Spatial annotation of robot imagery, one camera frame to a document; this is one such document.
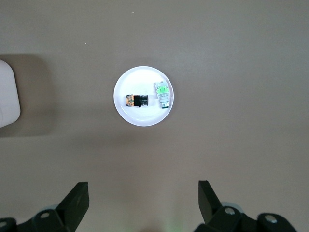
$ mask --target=gray table surface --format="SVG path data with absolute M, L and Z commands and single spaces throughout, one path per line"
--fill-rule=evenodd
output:
M 89 182 L 78 232 L 191 232 L 198 180 L 253 218 L 308 230 L 309 1 L 2 0 L 0 59 L 20 119 L 0 129 L 0 217 Z M 124 121 L 113 88 L 147 65 L 175 103 Z

